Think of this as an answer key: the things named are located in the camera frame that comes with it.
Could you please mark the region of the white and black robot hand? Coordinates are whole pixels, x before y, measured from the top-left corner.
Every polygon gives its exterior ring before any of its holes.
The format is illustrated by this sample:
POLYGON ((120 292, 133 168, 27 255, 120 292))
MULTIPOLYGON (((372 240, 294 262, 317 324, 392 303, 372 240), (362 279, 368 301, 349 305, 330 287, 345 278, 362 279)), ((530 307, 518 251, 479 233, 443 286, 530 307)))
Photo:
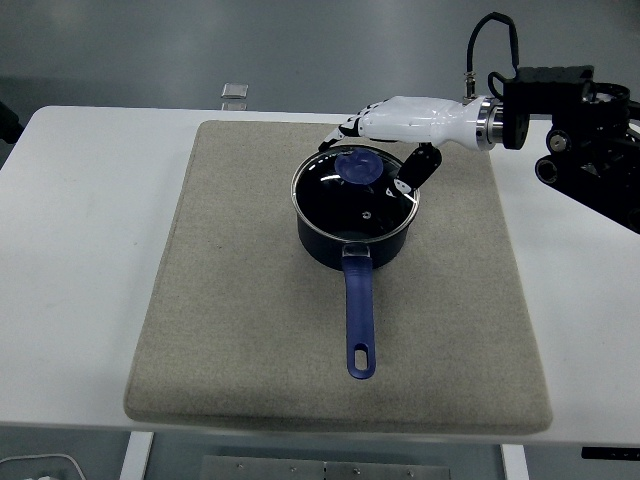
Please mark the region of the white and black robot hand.
POLYGON ((454 142, 472 151, 488 150, 488 108, 483 102, 482 97, 464 105, 447 99, 395 96, 349 117, 318 150, 326 151, 346 137, 434 147, 454 142))

